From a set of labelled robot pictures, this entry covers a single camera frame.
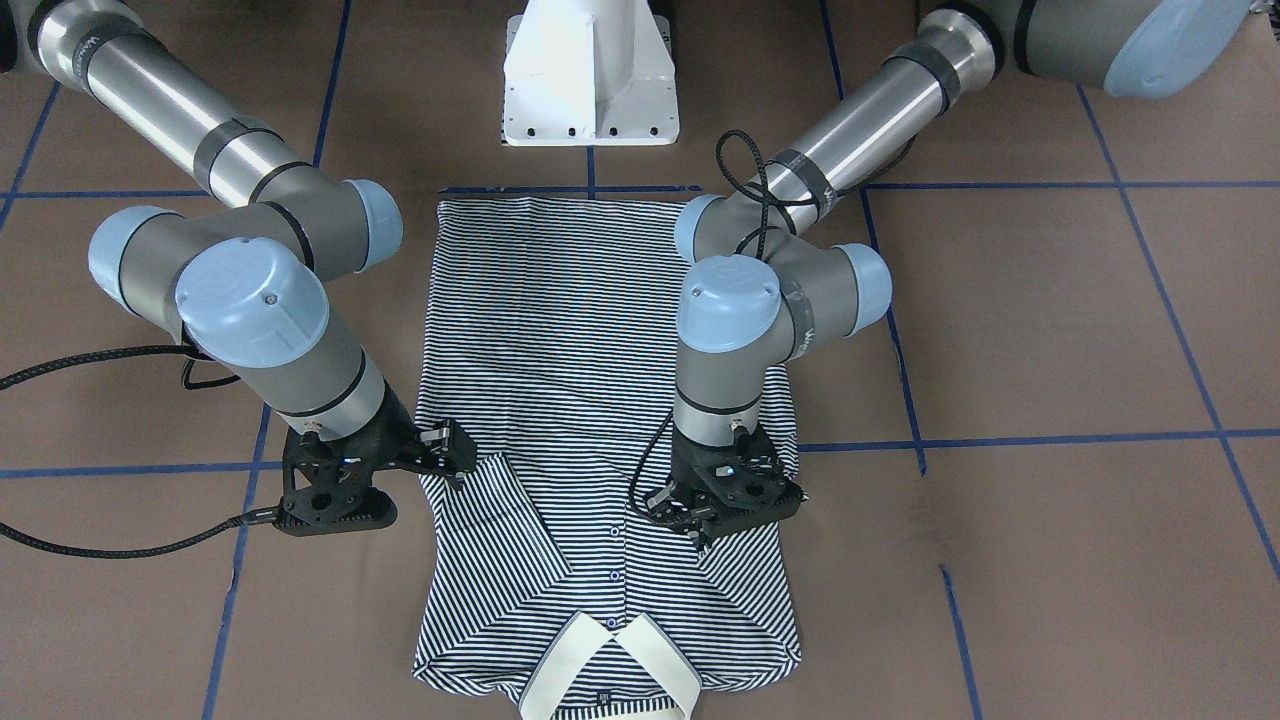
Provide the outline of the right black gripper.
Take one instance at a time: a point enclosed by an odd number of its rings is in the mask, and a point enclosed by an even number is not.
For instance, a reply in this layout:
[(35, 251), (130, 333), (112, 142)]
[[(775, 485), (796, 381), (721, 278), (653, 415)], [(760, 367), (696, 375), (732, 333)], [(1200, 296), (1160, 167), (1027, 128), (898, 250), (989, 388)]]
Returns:
[(392, 392), (352, 436), (325, 441), (307, 432), (300, 437), (305, 477), (371, 477), (388, 469), (429, 474), (462, 491), (467, 474), (477, 469), (477, 447), (452, 418), (417, 424)]

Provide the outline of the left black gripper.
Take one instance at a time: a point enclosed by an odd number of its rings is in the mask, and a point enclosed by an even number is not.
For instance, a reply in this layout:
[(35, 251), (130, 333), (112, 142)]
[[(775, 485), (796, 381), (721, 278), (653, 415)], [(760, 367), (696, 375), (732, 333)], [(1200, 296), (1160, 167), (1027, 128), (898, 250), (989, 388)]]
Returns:
[(727, 446), (695, 443), (676, 430), (664, 486), (644, 495), (644, 518), (709, 552), (717, 536), (791, 518), (805, 496), (787, 474), (767, 429), (733, 430)]

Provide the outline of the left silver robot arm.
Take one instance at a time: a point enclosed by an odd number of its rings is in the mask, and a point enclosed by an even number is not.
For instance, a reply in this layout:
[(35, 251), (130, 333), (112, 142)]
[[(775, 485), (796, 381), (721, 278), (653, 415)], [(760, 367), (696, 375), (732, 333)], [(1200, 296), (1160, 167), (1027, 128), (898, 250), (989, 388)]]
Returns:
[(936, 118), (1012, 63), (1115, 97), (1161, 99), (1201, 77), (1251, 1), (945, 1), (915, 37), (801, 138), (689, 202), (675, 245), (680, 291), (671, 468), (639, 512), (704, 550), (791, 518), (803, 492), (762, 428), (767, 372), (878, 322), (893, 286), (864, 243), (803, 234), (891, 168)]

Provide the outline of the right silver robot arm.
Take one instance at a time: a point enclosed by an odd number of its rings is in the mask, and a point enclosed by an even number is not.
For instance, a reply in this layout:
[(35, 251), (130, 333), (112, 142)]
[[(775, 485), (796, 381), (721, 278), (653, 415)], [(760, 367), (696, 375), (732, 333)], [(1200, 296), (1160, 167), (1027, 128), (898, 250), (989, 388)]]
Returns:
[(387, 190), (328, 178), (120, 1), (5, 1), (3, 70), (38, 72), (93, 97), (221, 202), (202, 218), (116, 211), (93, 233), (90, 272), (129, 314), (228, 368), (289, 427), (287, 471), (314, 487), (387, 468), (474, 471), (465, 430), (415, 423), (324, 288), (398, 251), (403, 222)]

